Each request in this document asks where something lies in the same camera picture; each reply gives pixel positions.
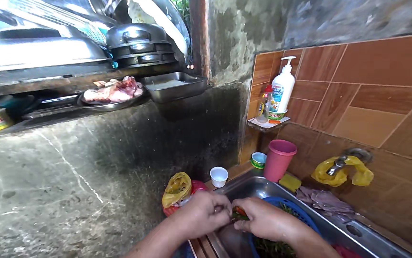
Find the red chili pepper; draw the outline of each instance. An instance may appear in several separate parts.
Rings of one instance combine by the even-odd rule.
[[[235,206],[235,207],[233,207],[233,212],[236,212],[236,213],[238,213],[238,214],[241,215],[241,216],[246,216],[246,217],[247,217],[246,212],[245,212],[244,209],[241,208],[240,206]]]

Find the yellow sponge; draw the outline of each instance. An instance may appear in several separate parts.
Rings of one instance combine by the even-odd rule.
[[[300,179],[288,173],[285,173],[283,178],[281,178],[278,183],[292,192],[297,191],[301,185]]]

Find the dishwashing liquid bottle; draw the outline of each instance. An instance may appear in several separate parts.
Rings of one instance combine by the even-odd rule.
[[[296,58],[295,56],[287,56],[281,60],[289,59],[281,73],[273,79],[271,83],[273,91],[271,94],[271,103],[268,118],[271,120],[281,120],[287,112],[287,104],[289,103],[290,94],[294,88],[295,78],[290,73],[292,66],[290,61]]]
[[[268,84],[263,91],[259,103],[257,105],[257,116],[255,119],[261,123],[268,122],[269,97],[273,89],[271,84]]]

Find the pink plastic cup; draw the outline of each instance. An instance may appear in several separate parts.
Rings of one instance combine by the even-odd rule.
[[[272,140],[268,148],[270,150],[266,156],[263,176],[272,182],[278,182],[297,153],[297,146],[286,140]]]

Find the white pump bottle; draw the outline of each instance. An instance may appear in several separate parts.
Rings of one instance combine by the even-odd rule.
[[[296,58],[295,56],[287,56],[281,58],[281,60],[289,59],[287,65],[285,65],[281,73],[273,79],[271,83],[273,92],[271,95],[270,112],[276,114],[286,113],[287,104],[289,103],[290,94],[294,88],[295,78],[290,74],[292,66],[290,61]]]

